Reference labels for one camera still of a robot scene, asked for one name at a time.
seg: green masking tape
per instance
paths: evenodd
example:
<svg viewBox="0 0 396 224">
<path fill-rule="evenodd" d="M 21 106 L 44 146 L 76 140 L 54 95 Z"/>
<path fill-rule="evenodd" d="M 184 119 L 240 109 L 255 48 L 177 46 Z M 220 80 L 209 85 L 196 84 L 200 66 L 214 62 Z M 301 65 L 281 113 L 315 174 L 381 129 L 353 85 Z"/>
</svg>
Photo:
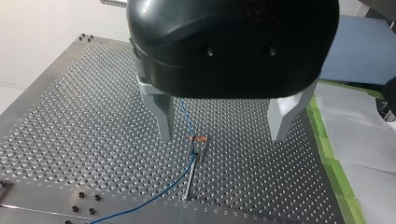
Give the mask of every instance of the green masking tape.
<svg viewBox="0 0 396 224">
<path fill-rule="evenodd" d="M 336 160 L 315 96 L 306 109 L 318 145 L 319 156 L 329 177 L 346 224 L 365 224 L 358 200 L 350 187 L 340 161 Z"/>
<path fill-rule="evenodd" d="M 337 87 L 343 87 L 343 88 L 356 90 L 356 91 L 365 91 L 365 92 L 367 92 L 367 94 L 369 94 L 369 95 L 371 95 L 371 96 L 373 96 L 373 97 L 375 97 L 377 99 L 381 99 L 381 100 L 384 99 L 384 96 L 382 96 L 382 94 L 380 92 L 378 92 L 378 91 L 372 91 L 372 90 L 367 90 L 367 89 L 364 89 L 364 88 L 347 86 L 347 85 L 343 85 L 343 84 L 340 84 L 340 83 L 335 83 L 335 82 L 332 82 L 332 81 L 325 81 L 325 80 L 321 80 L 319 83 L 328 84 L 328 85 L 337 86 Z"/>
</svg>

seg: blue cable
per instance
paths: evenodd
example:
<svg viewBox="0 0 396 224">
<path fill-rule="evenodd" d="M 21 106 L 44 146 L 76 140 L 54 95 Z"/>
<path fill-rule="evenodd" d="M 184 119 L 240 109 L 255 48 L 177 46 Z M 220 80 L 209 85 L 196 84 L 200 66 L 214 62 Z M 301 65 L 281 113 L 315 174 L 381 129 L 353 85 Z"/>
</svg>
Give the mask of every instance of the blue cable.
<svg viewBox="0 0 396 224">
<path fill-rule="evenodd" d="M 189 114 L 187 113 L 186 106 L 184 106 L 184 102 L 183 102 L 183 100 L 181 98 L 180 98 L 180 105 L 181 105 L 181 108 L 183 109 L 183 113 L 184 113 L 184 117 L 185 117 L 185 119 L 187 121 L 187 125 L 189 126 L 190 134 L 193 135 L 194 131 L 193 131 L 193 128 L 192 128 L 192 123 L 191 123 Z M 101 221 L 105 221 L 105 220 L 108 220 L 108 219 L 113 218 L 113 217 L 118 217 L 118 216 L 121 216 L 121 215 L 125 215 L 127 213 L 132 213 L 133 211 L 136 211 L 136 210 L 148 205 L 149 203 L 152 203 L 153 201 L 155 201 L 156 199 L 161 197 L 163 194 L 165 194 L 169 189 L 174 187 L 187 174 L 187 172 L 190 170 L 192 164 L 194 163 L 194 160 L 195 160 L 195 152 L 192 149 L 192 151 L 191 151 L 191 160 L 190 160 L 189 166 L 187 166 L 187 169 L 183 172 L 183 174 L 171 186 L 169 186 L 168 188 L 164 189 L 157 196 L 153 197 L 152 199 L 148 200 L 145 203 L 140 204 L 136 208 L 133 208 L 133 209 L 130 209 L 130 210 L 126 210 L 126 211 L 123 211 L 123 212 L 119 212 L 119 213 L 110 215 L 108 217 L 99 218 L 99 219 L 97 219 L 97 220 L 95 220 L 93 222 L 90 222 L 90 224 L 94 224 L 94 223 L 98 223 L 98 222 L 101 222 Z"/>
<path fill-rule="evenodd" d="M 187 113 L 186 106 L 184 106 L 183 99 L 181 99 L 181 98 L 180 98 L 180 105 L 181 105 L 181 108 L 183 109 L 184 118 L 186 119 L 187 125 L 189 126 L 190 135 L 194 135 L 194 129 L 192 128 L 192 123 L 191 123 L 189 114 Z"/>
<path fill-rule="evenodd" d="M 171 189 L 172 187 L 174 187 L 174 186 L 186 175 L 186 173 L 190 170 L 190 168 L 191 168 L 191 166 L 192 166 L 192 163 L 193 163 L 194 160 L 195 160 L 195 153 L 191 153 L 191 154 L 192 154 L 192 155 L 191 155 L 190 164 L 189 164 L 189 166 L 187 167 L 187 169 L 184 171 L 184 173 L 183 173 L 183 174 L 182 174 L 171 186 L 169 186 L 168 188 L 164 189 L 164 190 L 163 190 L 161 193 L 159 193 L 157 196 L 153 197 L 152 199 L 148 200 L 148 201 L 145 202 L 145 203 L 142 203 L 141 205 L 137 206 L 136 208 L 133 208 L 133 209 L 130 209 L 130 210 L 126 210 L 126 211 L 123 211 L 123 212 L 119 212 L 119 213 L 116 213 L 116 214 L 111 215 L 111 216 L 108 216 L 108 217 L 102 217 L 102 218 L 97 219 L 97 220 L 95 220 L 95 221 L 93 221 L 93 222 L 90 222 L 90 224 L 98 223 L 98 222 L 105 221 L 105 220 L 110 219 L 110 218 L 113 218 L 113 217 L 117 217 L 117 216 L 121 216 L 121 215 L 124 215 L 124 214 L 127 214 L 127 213 L 131 213 L 131 212 L 133 212 L 133 211 L 136 211 L 136 210 L 139 209 L 139 208 L 142 208 L 142 207 L 148 205 L 149 203 L 152 203 L 154 200 L 156 200 L 156 199 L 158 199 L 159 197 L 161 197 L 163 194 L 166 193 L 166 191 L 168 191 L 169 189 Z"/>
</svg>

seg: metal table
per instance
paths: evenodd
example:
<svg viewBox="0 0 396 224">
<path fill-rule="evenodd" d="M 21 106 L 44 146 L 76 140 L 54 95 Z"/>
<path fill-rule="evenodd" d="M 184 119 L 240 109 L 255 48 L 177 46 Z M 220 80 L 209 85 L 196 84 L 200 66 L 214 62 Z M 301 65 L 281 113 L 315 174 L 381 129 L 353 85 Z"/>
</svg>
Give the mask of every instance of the metal table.
<svg viewBox="0 0 396 224">
<path fill-rule="evenodd" d="M 195 132 L 211 136 L 191 201 L 185 177 L 107 223 L 344 223 L 305 112 L 272 142 L 267 100 L 185 103 Z M 176 110 L 173 141 L 159 139 L 129 43 L 80 36 L 0 116 L 0 179 L 13 183 L 0 223 L 86 223 L 136 207 L 184 171 L 187 130 Z"/>
</svg>

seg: blue object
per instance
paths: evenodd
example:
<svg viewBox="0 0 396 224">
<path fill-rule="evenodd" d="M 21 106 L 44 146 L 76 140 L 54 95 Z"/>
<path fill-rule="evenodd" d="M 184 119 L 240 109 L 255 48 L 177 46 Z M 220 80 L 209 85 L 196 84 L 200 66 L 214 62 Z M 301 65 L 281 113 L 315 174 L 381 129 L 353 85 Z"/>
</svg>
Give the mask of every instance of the blue object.
<svg viewBox="0 0 396 224">
<path fill-rule="evenodd" d="M 156 199 L 158 199 L 159 197 L 161 197 L 163 194 L 165 194 L 169 189 L 171 189 L 172 187 L 174 187 L 174 186 L 186 175 L 186 173 L 190 170 L 190 168 L 191 168 L 192 163 L 194 162 L 194 160 L 195 160 L 195 153 L 192 152 L 192 153 L 191 153 L 191 160 L 190 160 L 190 163 L 189 163 L 189 166 L 187 167 L 187 169 L 183 172 L 183 174 L 182 174 L 171 186 L 169 186 L 168 188 L 164 189 L 164 190 L 163 190 L 161 193 L 159 193 L 157 196 L 153 197 L 152 199 L 148 200 L 148 201 L 145 202 L 145 203 L 142 203 L 141 205 L 137 206 L 136 208 L 133 208 L 133 209 L 130 209 L 130 210 L 126 210 L 126 211 L 123 211 L 123 212 L 119 212 L 119 213 L 116 213 L 116 214 L 111 215 L 111 216 L 108 216 L 108 217 L 102 217 L 102 218 L 97 219 L 97 220 L 95 220 L 95 221 L 93 221 L 93 222 L 90 222 L 90 224 L 98 223 L 98 222 L 101 222 L 101 221 L 105 221 L 105 220 L 108 220 L 108 219 L 113 218 L 113 217 L 118 217 L 118 216 L 121 216 L 121 215 L 125 215 L 125 214 L 127 214 L 127 213 L 132 213 L 133 211 L 136 211 L 137 209 L 142 208 L 142 207 L 148 205 L 149 203 L 152 203 L 153 201 L 155 201 Z"/>
<path fill-rule="evenodd" d="M 181 109 L 183 110 L 183 113 L 184 113 L 184 118 L 186 119 L 187 125 L 189 126 L 190 135 L 194 135 L 194 129 L 192 128 L 190 116 L 187 113 L 186 106 L 184 105 L 183 99 L 181 99 L 181 98 L 180 98 L 180 105 L 181 105 Z"/>
<path fill-rule="evenodd" d="M 396 35 L 385 21 L 341 16 L 321 79 L 384 85 L 396 76 Z"/>
<path fill-rule="evenodd" d="M 180 105 L 181 105 L 181 108 L 183 109 L 183 113 L 184 113 L 184 117 L 186 118 L 187 125 L 189 126 L 190 134 L 193 135 L 192 123 L 191 123 L 189 114 L 187 113 L 186 106 L 184 106 L 184 102 L 183 102 L 183 100 L 181 98 L 180 98 Z M 123 212 L 119 212 L 119 213 L 110 215 L 108 217 L 99 218 L 99 219 L 97 219 L 97 220 L 95 220 L 93 222 L 90 222 L 90 224 L 98 223 L 98 222 L 105 221 L 105 220 L 108 220 L 108 219 L 113 218 L 113 217 L 118 217 L 118 216 L 122 216 L 122 215 L 125 215 L 125 214 L 128 214 L 128 213 L 132 213 L 132 212 L 134 212 L 134 211 L 136 211 L 136 210 L 148 205 L 149 203 L 152 203 L 153 201 L 155 201 L 156 199 L 161 197 L 163 194 L 165 194 L 169 189 L 174 187 L 187 174 L 187 172 L 190 170 L 192 164 L 194 163 L 194 160 L 195 160 L 195 151 L 192 148 L 191 159 L 190 159 L 189 165 L 187 166 L 187 169 L 183 172 L 183 174 L 175 182 L 173 182 L 173 184 L 171 186 L 169 186 L 168 188 L 164 189 L 161 193 L 159 193 L 158 195 L 156 195 L 152 199 L 148 200 L 147 202 L 140 204 L 136 208 L 133 208 L 133 209 L 130 209 L 130 210 L 126 210 L 126 211 L 123 211 Z"/>
</svg>

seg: metal pin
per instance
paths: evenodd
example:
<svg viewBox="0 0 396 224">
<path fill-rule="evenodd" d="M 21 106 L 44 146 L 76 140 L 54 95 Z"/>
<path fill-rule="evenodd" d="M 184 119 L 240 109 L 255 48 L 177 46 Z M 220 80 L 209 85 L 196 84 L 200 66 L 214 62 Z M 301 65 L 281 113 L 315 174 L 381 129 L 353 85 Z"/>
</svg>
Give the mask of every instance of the metal pin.
<svg viewBox="0 0 396 224">
<path fill-rule="evenodd" d="M 190 191 L 191 191 L 191 187 L 192 187 L 192 180 L 194 179 L 194 174 L 195 174 L 195 170 L 197 168 L 198 162 L 199 162 L 199 154 L 195 153 L 195 160 L 192 163 L 192 169 L 190 171 L 189 182 L 187 183 L 186 193 L 184 194 L 184 199 L 185 200 L 189 200 L 190 199 Z"/>
<path fill-rule="evenodd" d="M 190 155 L 194 149 L 194 141 L 195 141 L 195 136 L 191 136 L 190 137 L 190 146 L 189 146 L 189 151 L 187 152 L 186 161 L 190 160 Z"/>
</svg>

